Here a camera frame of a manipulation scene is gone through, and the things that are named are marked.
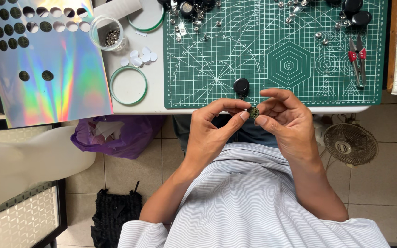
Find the man's left hand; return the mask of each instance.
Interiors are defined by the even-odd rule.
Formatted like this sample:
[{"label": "man's left hand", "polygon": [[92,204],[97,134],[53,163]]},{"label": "man's left hand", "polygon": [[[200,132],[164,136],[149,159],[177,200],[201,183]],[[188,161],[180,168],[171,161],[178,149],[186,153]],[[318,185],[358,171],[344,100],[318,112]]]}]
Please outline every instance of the man's left hand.
[{"label": "man's left hand", "polygon": [[[192,113],[185,167],[191,176],[198,176],[221,152],[228,139],[245,123],[249,113],[245,111],[250,103],[236,99],[218,99],[211,104]],[[215,127],[211,121],[222,111],[236,113],[221,128]]]}]

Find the clear plastic jar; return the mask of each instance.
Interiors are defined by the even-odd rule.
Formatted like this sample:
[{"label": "clear plastic jar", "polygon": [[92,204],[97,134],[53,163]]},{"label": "clear plastic jar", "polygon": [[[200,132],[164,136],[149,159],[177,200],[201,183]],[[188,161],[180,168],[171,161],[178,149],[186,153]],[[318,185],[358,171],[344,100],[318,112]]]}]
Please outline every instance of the clear plastic jar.
[{"label": "clear plastic jar", "polygon": [[[107,46],[106,38],[110,31],[119,31],[117,42]],[[124,36],[124,29],[118,20],[107,15],[96,17],[90,25],[90,39],[93,44],[104,51],[117,52],[128,44],[128,39]]]}]

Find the dark jeans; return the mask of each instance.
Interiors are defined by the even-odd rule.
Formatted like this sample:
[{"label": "dark jeans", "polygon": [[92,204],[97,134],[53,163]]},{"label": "dark jeans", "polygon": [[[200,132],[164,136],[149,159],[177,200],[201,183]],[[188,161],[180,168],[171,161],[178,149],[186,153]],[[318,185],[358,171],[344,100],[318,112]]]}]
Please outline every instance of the dark jeans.
[{"label": "dark jeans", "polygon": [[[217,128],[223,127],[231,119],[230,115],[223,114],[215,117],[212,124]],[[184,152],[188,146],[189,131],[191,125],[191,115],[173,115],[174,133],[180,141],[180,146]],[[277,139],[272,133],[264,130],[260,126],[254,125],[254,119],[248,119],[243,126],[235,132],[228,143],[247,142],[265,145],[267,147],[278,148]]]}]

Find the man's right hand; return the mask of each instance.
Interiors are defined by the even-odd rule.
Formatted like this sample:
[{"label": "man's right hand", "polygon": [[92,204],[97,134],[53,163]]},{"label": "man's right hand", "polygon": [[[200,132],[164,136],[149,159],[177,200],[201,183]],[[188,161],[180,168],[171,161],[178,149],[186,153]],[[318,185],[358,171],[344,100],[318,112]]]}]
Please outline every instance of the man's right hand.
[{"label": "man's right hand", "polygon": [[258,104],[255,124],[275,135],[281,154],[290,163],[319,159],[311,111],[290,90],[270,88],[260,95],[270,98]]}]

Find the fingernail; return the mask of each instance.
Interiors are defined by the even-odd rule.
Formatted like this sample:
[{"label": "fingernail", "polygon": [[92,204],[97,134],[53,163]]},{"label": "fingernail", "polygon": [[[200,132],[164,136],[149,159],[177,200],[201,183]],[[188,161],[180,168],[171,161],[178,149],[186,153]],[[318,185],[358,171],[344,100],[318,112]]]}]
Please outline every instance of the fingernail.
[{"label": "fingernail", "polygon": [[266,117],[264,117],[264,116],[258,116],[256,119],[255,119],[255,123],[256,124],[258,124],[258,125],[264,125],[264,123],[266,123]]},{"label": "fingernail", "polygon": [[249,118],[249,113],[246,111],[241,112],[240,114],[241,119],[243,119],[243,121],[246,121]]}]

